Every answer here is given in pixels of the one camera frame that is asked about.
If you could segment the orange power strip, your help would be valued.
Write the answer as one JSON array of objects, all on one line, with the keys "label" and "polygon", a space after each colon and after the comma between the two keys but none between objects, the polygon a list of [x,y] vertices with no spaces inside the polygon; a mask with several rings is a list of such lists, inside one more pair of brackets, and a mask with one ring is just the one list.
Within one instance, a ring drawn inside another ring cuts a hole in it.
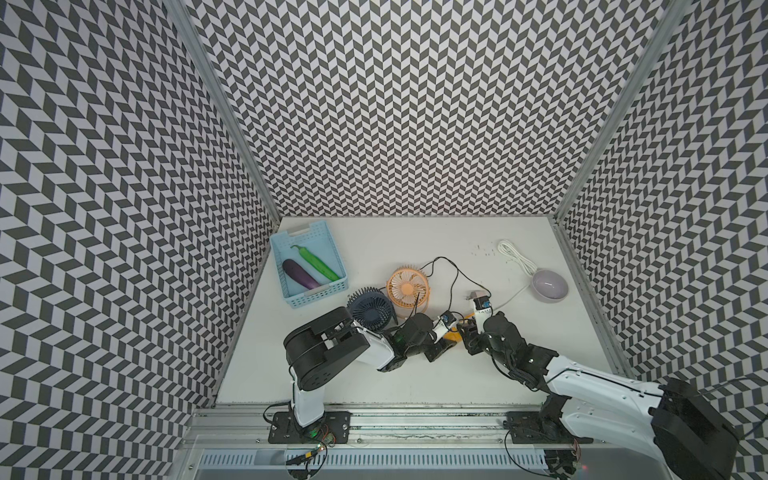
[{"label": "orange power strip", "polygon": [[452,312],[454,313],[454,315],[456,316],[458,321],[457,321],[455,327],[449,333],[447,333],[444,336],[444,338],[449,339],[449,340],[453,340],[454,342],[461,342],[462,339],[461,339],[461,336],[460,336],[460,334],[458,332],[458,323],[460,321],[463,321],[463,320],[474,320],[473,319],[473,314],[461,315],[458,312],[454,312],[454,311],[452,311]]}]

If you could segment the pink usb charger plug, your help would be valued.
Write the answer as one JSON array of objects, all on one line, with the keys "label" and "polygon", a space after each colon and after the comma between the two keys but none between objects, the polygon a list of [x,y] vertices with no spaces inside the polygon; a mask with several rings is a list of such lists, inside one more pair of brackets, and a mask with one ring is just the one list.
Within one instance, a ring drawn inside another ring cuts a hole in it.
[{"label": "pink usb charger plug", "polygon": [[468,298],[470,300],[483,300],[484,298],[487,298],[488,295],[484,290],[476,290],[469,294]]}]

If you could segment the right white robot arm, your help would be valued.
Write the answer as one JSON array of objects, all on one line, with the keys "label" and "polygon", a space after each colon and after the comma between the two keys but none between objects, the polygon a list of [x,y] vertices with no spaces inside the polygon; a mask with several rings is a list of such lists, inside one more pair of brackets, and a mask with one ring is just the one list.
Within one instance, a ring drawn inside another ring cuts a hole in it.
[{"label": "right white robot arm", "polygon": [[643,382],[602,372],[527,342],[503,312],[457,327],[472,355],[546,394],[554,419],[573,437],[591,438],[664,462],[680,479],[728,479],[737,429],[691,383]]}]

